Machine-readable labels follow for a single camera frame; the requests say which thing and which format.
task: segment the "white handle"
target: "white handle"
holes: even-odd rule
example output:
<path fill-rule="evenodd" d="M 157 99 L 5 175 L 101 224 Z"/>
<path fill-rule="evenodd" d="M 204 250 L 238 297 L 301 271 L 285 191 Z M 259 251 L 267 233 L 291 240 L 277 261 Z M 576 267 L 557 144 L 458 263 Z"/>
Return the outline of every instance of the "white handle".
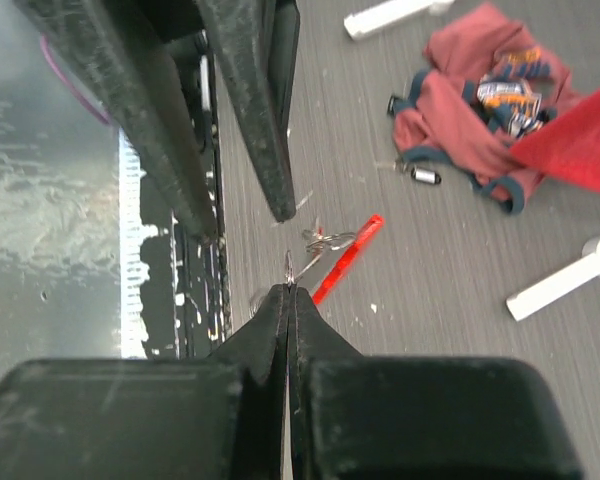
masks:
<path fill-rule="evenodd" d="M 516 321 L 524 320 L 600 275 L 600 256 L 589 254 L 548 278 L 507 299 L 507 307 Z"/>
<path fill-rule="evenodd" d="M 361 40 L 418 12 L 431 8 L 442 13 L 455 0 L 389 0 L 344 19 L 344 28 L 354 40 Z"/>

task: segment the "wet glossy surface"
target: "wet glossy surface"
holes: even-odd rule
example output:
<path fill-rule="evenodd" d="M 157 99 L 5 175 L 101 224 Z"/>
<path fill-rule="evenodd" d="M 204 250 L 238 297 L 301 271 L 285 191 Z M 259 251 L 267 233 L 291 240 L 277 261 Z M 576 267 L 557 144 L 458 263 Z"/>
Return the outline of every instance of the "wet glossy surface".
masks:
<path fill-rule="evenodd" d="M 29 358 L 119 355 L 117 145 L 0 2 L 0 377 Z"/>

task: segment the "purple wire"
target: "purple wire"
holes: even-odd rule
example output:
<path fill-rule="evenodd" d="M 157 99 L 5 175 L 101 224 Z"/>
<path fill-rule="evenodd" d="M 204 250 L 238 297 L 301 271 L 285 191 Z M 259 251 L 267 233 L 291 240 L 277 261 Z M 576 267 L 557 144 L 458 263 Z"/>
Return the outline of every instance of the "purple wire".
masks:
<path fill-rule="evenodd" d="M 47 40 L 47 37 L 44 35 L 40 37 L 40 49 L 42 50 L 42 54 L 44 55 L 47 64 L 49 65 L 49 67 L 51 67 L 51 70 L 53 70 L 53 73 L 55 73 L 56 77 L 58 77 L 58 79 L 64 84 L 64 86 L 67 87 L 67 90 L 71 92 L 71 95 L 73 95 L 74 98 L 78 100 L 78 102 L 80 102 L 80 105 L 82 105 L 85 108 L 85 110 L 87 110 L 91 115 L 93 115 L 96 118 L 96 120 L 98 120 L 103 125 L 111 125 L 111 120 L 109 119 L 109 116 L 106 113 L 101 113 L 95 105 L 93 105 L 89 100 L 87 100 L 87 98 L 82 93 L 80 93 L 80 91 L 76 88 L 73 82 L 71 82 L 71 80 L 69 80 L 67 76 L 64 73 L 62 73 L 62 70 L 60 70 L 60 67 L 51 55 L 51 48 L 49 47 L 49 42 Z"/>

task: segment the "purple cable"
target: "purple cable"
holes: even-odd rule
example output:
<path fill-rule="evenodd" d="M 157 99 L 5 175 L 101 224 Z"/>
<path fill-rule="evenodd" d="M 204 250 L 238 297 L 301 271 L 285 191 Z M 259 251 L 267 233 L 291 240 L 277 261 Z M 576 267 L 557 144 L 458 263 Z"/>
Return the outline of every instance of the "purple cable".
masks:
<path fill-rule="evenodd" d="M 78 100 L 78 102 L 80 102 L 80 105 L 82 105 L 91 115 L 93 115 L 96 118 L 96 120 L 98 120 L 103 125 L 111 125 L 111 120 L 109 119 L 109 116 L 106 113 L 101 113 L 95 105 L 93 105 L 89 100 L 87 100 L 87 98 L 82 93 L 80 93 L 80 91 L 71 82 L 71 80 L 69 80 L 67 76 L 64 73 L 62 73 L 62 70 L 60 70 L 60 67 L 51 55 L 51 48 L 49 47 L 49 42 L 47 41 L 47 37 L 44 35 L 40 37 L 40 49 L 42 50 L 42 54 L 44 55 L 47 64 L 49 65 L 49 67 L 51 67 L 51 70 L 53 70 L 53 73 L 55 73 L 56 77 L 58 77 L 58 79 L 64 84 L 64 86 L 67 87 L 67 90 L 71 92 L 71 95 L 73 95 L 74 98 Z"/>

